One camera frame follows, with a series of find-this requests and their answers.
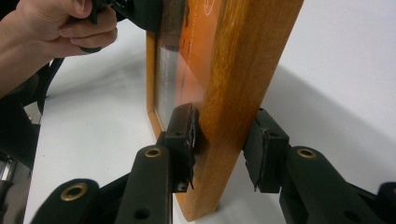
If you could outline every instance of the dark sleeve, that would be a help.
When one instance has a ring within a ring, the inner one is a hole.
[[[15,10],[19,0],[0,0],[0,20],[2,20],[8,13]]]

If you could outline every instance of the screw hole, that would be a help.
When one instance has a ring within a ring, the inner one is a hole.
[[[141,208],[134,213],[136,219],[147,219],[150,216],[150,211],[147,208]]]
[[[69,191],[67,191],[67,196],[74,197],[80,193],[81,193],[81,188],[74,188],[74,189],[70,189]]]
[[[62,191],[61,199],[65,202],[72,202],[82,197],[88,190],[88,186],[85,183],[74,184]]]
[[[150,158],[159,157],[159,156],[161,156],[161,154],[162,154],[162,152],[158,148],[153,148],[153,149],[149,149],[149,150],[145,151],[146,157],[150,157]]]
[[[355,223],[361,223],[361,217],[355,212],[345,211],[344,216]]]
[[[301,157],[304,157],[304,158],[307,158],[307,159],[314,159],[317,156],[317,154],[315,154],[315,152],[313,152],[313,151],[311,151],[309,149],[306,149],[306,148],[298,149],[297,153]]]

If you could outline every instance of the white table surface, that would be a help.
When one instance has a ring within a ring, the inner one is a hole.
[[[396,181],[396,2],[305,0],[263,106],[293,145],[325,154],[348,181],[376,192]],[[145,33],[67,58],[49,88],[25,223],[60,184],[103,186],[155,142],[146,109]],[[174,223],[186,223],[174,203]],[[284,223],[278,195],[253,192],[243,158],[219,211],[195,223]]]

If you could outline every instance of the wooden frame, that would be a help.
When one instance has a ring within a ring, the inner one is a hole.
[[[215,212],[262,103],[303,0],[223,0],[210,77],[200,110],[193,185],[177,195],[188,221]],[[155,109],[155,34],[147,35],[148,115],[158,136]]]

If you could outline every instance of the black metal arm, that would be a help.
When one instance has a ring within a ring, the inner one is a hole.
[[[177,107],[157,145],[137,153],[131,173],[101,189],[88,179],[61,185],[33,223],[172,223],[172,193],[185,192],[193,178],[197,118],[192,105]],[[291,147],[263,109],[244,155],[254,188],[280,192],[288,223],[396,223],[395,182],[383,184],[377,195],[348,184],[320,152]]]
[[[290,147],[289,137],[263,109],[244,155],[255,189],[280,191],[288,223],[396,223],[396,182],[383,184],[377,195],[351,186],[320,152]]]
[[[131,173],[100,189],[90,179],[62,184],[32,223],[172,223],[172,193],[186,192],[193,178],[197,116],[192,104],[176,108],[157,144],[137,152]]]

